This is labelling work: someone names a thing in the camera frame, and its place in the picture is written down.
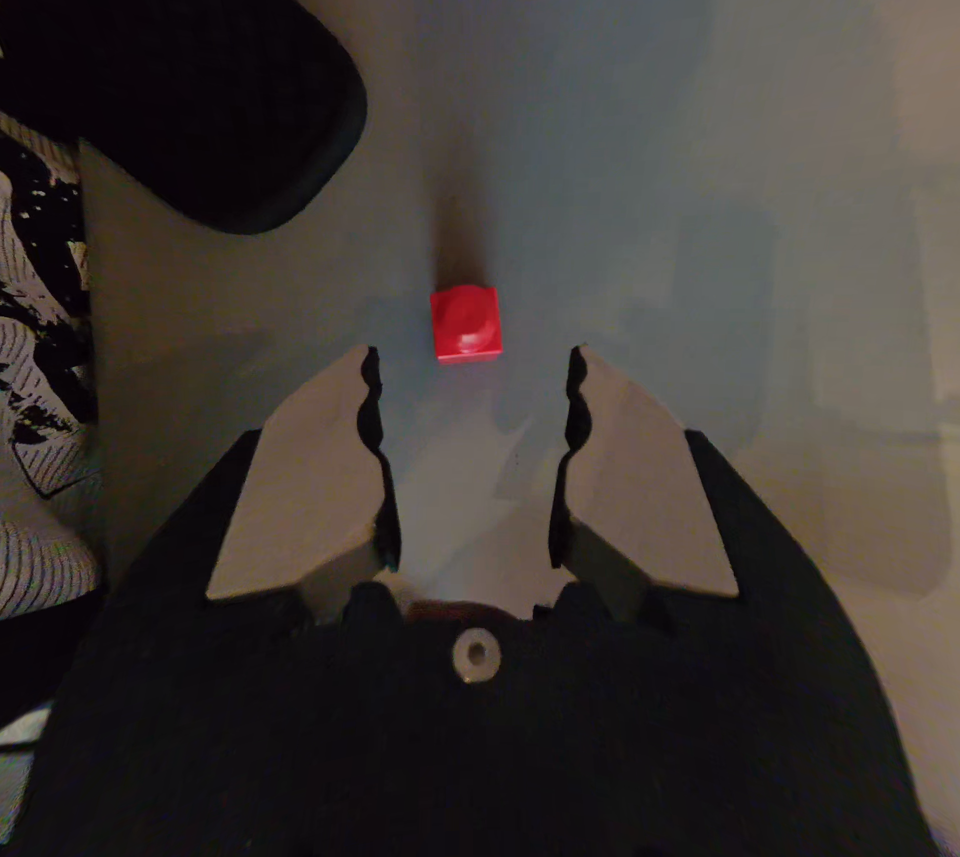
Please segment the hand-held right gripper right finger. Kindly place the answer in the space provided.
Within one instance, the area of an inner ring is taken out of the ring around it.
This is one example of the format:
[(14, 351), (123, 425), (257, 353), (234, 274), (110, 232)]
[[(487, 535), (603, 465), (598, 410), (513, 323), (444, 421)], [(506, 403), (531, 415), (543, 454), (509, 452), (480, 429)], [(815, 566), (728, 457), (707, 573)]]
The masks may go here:
[(654, 587), (721, 600), (738, 582), (685, 428), (650, 391), (585, 344), (570, 351), (566, 451), (548, 556), (602, 600)]

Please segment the dark cloth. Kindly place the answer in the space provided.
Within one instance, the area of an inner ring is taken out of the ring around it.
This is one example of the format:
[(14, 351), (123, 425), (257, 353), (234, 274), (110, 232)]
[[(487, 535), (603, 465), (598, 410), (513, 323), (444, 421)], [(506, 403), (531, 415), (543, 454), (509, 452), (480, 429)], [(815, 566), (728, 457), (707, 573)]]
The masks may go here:
[(100, 587), (1, 621), (1, 727), (50, 702), (102, 609)]

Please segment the red mega block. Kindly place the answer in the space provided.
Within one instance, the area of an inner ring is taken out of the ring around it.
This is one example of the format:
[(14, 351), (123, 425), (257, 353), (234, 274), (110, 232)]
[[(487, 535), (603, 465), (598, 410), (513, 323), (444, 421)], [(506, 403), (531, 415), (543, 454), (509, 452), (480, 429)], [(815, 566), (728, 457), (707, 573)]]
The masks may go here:
[(498, 359), (503, 353), (498, 290), (461, 285), (430, 295), (434, 353), (444, 366)]

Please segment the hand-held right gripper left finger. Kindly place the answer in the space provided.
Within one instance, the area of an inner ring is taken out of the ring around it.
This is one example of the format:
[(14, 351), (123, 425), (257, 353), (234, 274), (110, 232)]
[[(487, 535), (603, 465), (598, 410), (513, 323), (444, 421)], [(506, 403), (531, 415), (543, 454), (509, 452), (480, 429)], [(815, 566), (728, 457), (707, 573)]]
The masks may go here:
[(402, 532), (382, 451), (376, 347), (358, 345), (289, 395), (264, 423), (206, 598), (294, 590), (345, 603), (396, 573)]

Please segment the black perforated rubber pad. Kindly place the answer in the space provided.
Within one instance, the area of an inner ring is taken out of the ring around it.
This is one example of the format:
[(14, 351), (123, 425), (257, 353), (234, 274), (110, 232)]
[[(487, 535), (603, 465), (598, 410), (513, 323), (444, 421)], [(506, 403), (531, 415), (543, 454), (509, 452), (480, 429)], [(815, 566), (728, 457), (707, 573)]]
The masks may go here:
[(186, 218), (257, 235), (355, 150), (367, 92), (297, 0), (2, 0), (2, 109)]

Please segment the person's printed top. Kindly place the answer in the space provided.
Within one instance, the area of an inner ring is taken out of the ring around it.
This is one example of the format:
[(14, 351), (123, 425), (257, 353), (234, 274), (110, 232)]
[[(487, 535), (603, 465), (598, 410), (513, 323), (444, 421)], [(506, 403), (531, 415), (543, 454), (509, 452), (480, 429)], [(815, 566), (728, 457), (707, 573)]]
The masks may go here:
[(1, 616), (95, 590), (102, 488), (76, 153), (2, 114)]

